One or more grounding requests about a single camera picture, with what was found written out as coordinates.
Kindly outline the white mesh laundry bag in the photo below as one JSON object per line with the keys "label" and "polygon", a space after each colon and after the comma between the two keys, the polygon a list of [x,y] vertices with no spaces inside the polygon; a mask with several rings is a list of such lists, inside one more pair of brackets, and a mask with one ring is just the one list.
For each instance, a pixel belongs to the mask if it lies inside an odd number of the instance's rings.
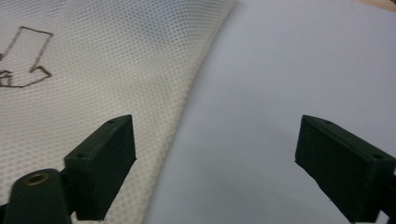
{"label": "white mesh laundry bag", "polygon": [[191,85],[237,0],[0,0],[0,204],[131,115],[136,162],[101,222],[142,224]]}

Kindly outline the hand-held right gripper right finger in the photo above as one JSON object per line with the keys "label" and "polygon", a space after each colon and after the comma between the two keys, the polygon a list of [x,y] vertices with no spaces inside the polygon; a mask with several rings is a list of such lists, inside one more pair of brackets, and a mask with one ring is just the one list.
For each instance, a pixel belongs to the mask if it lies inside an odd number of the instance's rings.
{"label": "hand-held right gripper right finger", "polygon": [[304,115],[295,162],[351,223],[396,223],[396,158],[337,124]]}

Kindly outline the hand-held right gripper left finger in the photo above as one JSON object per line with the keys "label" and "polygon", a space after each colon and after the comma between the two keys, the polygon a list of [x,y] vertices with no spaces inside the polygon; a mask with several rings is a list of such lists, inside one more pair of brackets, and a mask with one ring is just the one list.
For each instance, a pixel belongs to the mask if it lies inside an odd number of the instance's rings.
{"label": "hand-held right gripper left finger", "polygon": [[104,219],[135,161],[133,117],[102,124],[64,157],[69,211],[79,220]]}

